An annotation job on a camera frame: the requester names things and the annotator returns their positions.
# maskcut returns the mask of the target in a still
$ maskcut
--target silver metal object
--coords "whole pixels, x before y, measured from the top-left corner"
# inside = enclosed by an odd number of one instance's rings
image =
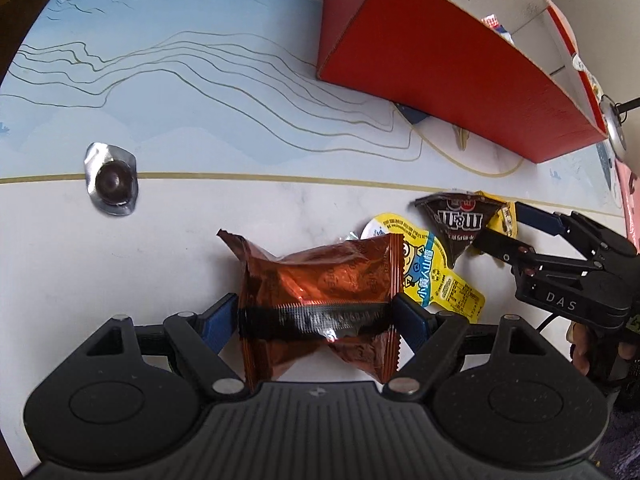
[[[611,143],[613,152],[616,154],[618,160],[627,162],[627,160],[625,160],[628,158],[625,134],[622,132],[620,115],[618,114],[615,102],[608,96],[603,96],[600,101],[600,111],[602,112],[602,117],[607,127],[606,133],[609,135],[609,142]]]
[[[218,379],[213,383],[213,390],[221,395],[238,394],[244,389],[244,383],[239,379]]]
[[[138,199],[136,157],[127,150],[94,142],[84,156],[86,190],[94,205],[107,214],[133,213]]]
[[[398,377],[388,382],[389,389],[396,394],[411,395],[420,389],[420,383],[411,377]]]

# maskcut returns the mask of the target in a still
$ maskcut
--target silver screw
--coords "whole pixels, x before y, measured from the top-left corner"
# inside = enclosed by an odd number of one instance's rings
[[[420,383],[411,377],[398,377],[388,382],[389,389],[396,394],[411,395],[420,389]]]
[[[222,395],[238,394],[244,389],[244,383],[240,379],[218,379],[212,386],[216,393]]]

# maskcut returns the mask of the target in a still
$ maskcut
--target finger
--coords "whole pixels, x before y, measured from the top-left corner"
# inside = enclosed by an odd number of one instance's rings
[[[582,375],[586,375],[589,373],[589,360],[585,355],[577,354],[574,351],[574,360],[572,361],[572,363]]]
[[[618,354],[620,355],[620,357],[626,359],[627,361],[634,358],[637,350],[638,347],[636,345],[632,345],[629,343],[620,343],[618,345]]]
[[[591,334],[589,329],[581,324],[574,326],[574,358],[576,354],[583,357],[589,351]]]

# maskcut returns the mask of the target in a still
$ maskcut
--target red box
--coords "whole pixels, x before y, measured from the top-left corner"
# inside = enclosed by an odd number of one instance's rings
[[[423,110],[533,162],[607,138],[593,89],[570,66],[571,34],[550,1],[469,2],[479,9],[476,16],[452,0],[324,0],[318,78]],[[492,12],[495,7],[500,10]],[[543,62],[543,51],[559,49],[580,87],[574,89],[582,110],[517,48],[519,40],[514,47],[483,25],[483,11],[495,13],[507,30],[527,30],[535,19],[550,27],[538,35],[548,44],[530,57]]]

